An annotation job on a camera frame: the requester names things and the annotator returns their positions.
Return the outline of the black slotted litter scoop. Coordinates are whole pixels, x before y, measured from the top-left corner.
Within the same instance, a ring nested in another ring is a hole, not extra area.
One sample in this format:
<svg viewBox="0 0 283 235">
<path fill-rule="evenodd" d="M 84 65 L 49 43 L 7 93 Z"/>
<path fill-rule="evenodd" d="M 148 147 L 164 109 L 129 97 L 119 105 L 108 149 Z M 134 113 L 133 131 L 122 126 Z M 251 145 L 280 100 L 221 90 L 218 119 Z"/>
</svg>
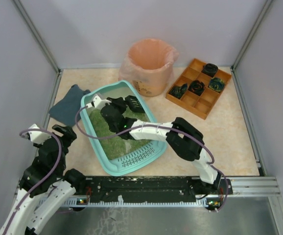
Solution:
<svg viewBox="0 0 283 235">
<path fill-rule="evenodd" d="M 137 99 L 136 96 L 128 95 L 125 98 L 125 102 L 126 102 L 126 105 L 129 107 L 129 109 L 132 112 L 134 112 L 134 113 L 142 113 L 142 114 L 145 113 L 141 103 L 139 102 L 139 100 Z"/>
</svg>

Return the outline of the teal plastic litter box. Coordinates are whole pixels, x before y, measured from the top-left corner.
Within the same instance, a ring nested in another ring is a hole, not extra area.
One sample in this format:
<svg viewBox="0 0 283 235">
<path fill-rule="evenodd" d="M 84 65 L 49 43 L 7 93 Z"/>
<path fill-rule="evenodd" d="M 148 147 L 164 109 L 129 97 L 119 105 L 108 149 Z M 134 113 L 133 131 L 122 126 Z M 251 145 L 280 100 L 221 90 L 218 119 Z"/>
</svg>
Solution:
<svg viewBox="0 0 283 235">
<path fill-rule="evenodd" d="M 84 95 L 81 99 L 81 107 L 91 102 L 96 94 L 103 98 L 135 96 L 145 110 L 145 114 L 140 115 L 140 118 L 149 122 L 157 121 L 142 96 L 127 81 L 119 81 L 106 85 Z M 107 123 L 97 111 L 93 109 L 83 110 L 80 112 L 80 117 L 86 134 L 91 136 L 112 135 L 108 130 Z M 137 171 L 156 160 L 167 149 L 167 143 L 162 141 L 125 141 L 120 137 L 106 140 L 90 138 L 89 140 L 102 168 L 112 176 L 123 176 Z"/>
</svg>

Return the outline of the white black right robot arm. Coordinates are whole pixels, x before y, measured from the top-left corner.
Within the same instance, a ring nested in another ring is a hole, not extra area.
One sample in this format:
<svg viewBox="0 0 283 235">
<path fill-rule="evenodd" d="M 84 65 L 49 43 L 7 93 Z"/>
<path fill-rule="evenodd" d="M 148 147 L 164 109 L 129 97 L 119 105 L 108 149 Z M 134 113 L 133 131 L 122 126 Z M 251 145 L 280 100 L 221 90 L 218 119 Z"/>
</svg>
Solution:
<svg viewBox="0 0 283 235">
<path fill-rule="evenodd" d="M 145 113 L 141 103 L 132 95 L 126 98 L 95 98 L 93 104 L 100 110 L 111 132 L 124 140 L 168 143 L 178 157 L 195 166 L 203 184 L 214 190 L 219 188 L 221 173 L 213 166 L 214 157 L 205 147 L 203 134 L 185 119 L 177 117 L 172 122 L 153 123 L 125 117 L 123 114 L 127 109 L 134 113 Z"/>
</svg>

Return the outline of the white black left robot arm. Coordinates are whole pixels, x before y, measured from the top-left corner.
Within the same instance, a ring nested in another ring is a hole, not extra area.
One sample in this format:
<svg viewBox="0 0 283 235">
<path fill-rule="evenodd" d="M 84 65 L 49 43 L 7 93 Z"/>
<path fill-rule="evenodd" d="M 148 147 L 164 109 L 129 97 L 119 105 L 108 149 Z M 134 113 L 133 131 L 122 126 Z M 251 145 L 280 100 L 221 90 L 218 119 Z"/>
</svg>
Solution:
<svg viewBox="0 0 283 235">
<path fill-rule="evenodd" d="M 70 126 L 54 125 L 47 131 L 33 124 L 19 133 L 38 148 L 31 166 L 19 182 L 13 207 L 0 235 L 38 235 L 72 195 L 85 188 L 86 177 L 66 170 L 66 155 L 77 135 Z"/>
</svg>

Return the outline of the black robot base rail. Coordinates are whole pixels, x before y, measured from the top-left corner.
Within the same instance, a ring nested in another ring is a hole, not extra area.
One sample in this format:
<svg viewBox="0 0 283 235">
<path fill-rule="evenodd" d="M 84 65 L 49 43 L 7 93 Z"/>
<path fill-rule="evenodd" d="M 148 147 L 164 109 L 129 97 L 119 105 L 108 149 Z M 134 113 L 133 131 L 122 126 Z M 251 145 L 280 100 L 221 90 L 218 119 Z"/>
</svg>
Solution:
<svg viewBox="0 0 283 235">
<path fill-rule="evenodd" d="M 219 209 L 233 194 L 229 179 L 217 179 L 214 185 L 192 176 L 86 178 L 85 186 L 64 206 L 74 211 L 86 207 L 203 207 Z"/>
</svg>

